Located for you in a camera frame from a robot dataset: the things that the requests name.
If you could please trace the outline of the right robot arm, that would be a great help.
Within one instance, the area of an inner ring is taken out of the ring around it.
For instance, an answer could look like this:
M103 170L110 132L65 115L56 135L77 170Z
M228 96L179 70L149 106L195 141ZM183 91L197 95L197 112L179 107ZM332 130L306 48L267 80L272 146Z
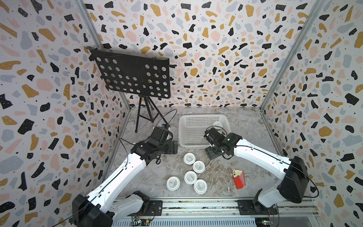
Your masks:
M281 181L264 192L262 189L257 191L251 202L251 209L256 213L262 214L282 201L302 202L310 179L301 158L271 153L235 133L225 136L213 126L206 129L204 138L209 143L205 152L210 160L223 155L236 156L264 168Z

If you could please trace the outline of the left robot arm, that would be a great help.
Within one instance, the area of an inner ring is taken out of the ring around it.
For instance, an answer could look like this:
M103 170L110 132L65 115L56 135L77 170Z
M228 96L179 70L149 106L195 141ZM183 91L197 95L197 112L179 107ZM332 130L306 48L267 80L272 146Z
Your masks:
M175 155L178 142L173 139L168 124L156 126L144 141L134 144L124 162L88 195L78 195L72 202L70 223L77 227L110 227L127 216L145 215L150 209L150 198L135 191L116 202L122 190L147 165L162 155Z

